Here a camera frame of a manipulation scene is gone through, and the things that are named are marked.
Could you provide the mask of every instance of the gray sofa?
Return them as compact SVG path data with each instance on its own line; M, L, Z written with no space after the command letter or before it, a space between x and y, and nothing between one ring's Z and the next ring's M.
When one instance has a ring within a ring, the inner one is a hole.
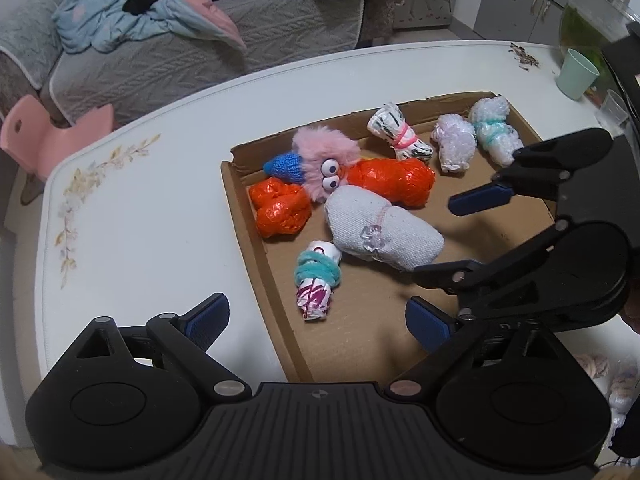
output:
M29 0L0 22L0 112L27 93L54 122L73 123L112 103L126 124L199 90L291 61L340 52L391 35L400 0L222 0L246 54L221 41L163 34L109 54L62 52L50 16L62 0Z

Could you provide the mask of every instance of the cardboard box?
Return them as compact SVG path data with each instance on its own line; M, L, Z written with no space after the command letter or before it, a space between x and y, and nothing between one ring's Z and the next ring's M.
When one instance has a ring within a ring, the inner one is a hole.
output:
M441 114L466 116L472 105L490 92L468 92L412 101L400 106L407 122L429 140ZM393 157L389 145L367 131L375 110L318 121L358 140L363 156ZM524 144L540 139L513 108L508 123ZM306 226L295 237L263 240L255 227L254 210L246 188L265 179L262 165L291 149L296 128L232 149L233 162L222 163L222 177L231 216L255 296L289 381L378 381L388 383L425 357L404 325L404 306L421 296L455 316L457 301L441 290L425 290L379 262L364 262L345 254L342 282L334 290L331 309L323 322L305 322L296 307L293 272L296 258L312 240L331 240L322 205L314 207ZM442 233L444 250L436 260L474 258L491 261L539 233L552 222L542 200L514 197L507 206L458 218L447 209L453 194L489 182L496 169L476 151L464 176L440 173L436 156L431 167L438 174L427 205L412 211Z

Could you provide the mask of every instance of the cabinet door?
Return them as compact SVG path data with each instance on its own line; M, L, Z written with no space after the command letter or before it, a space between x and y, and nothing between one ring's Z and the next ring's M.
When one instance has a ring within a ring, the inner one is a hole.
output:
M545 45L560 45L561 19L562 7L551 0L545 0L529 41Z
M542 0L482 0L474 31L486 40L527 41Z

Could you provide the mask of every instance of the cabinet handle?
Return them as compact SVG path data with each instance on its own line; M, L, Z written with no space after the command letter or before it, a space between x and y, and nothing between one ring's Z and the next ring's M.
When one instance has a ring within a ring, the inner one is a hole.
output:
M536 10L536 3L538 2L538 0L533 0L533 2L531 3L531 10L529 11L529 13L533 16L534 11Z
M551 2L547 2L545 4L545 8L542 9L542 15L540 16L540 22L542 22L542 23L545 22L546 12L549 10L549 7L551 7Z

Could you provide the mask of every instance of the pink stool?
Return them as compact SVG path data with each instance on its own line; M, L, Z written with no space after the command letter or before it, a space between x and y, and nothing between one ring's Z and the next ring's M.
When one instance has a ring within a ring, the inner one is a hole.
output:
M56 128L32 95L22 97L0 129L0 148L43 182L59 162L114 130L113 105L88 111L76 126Z

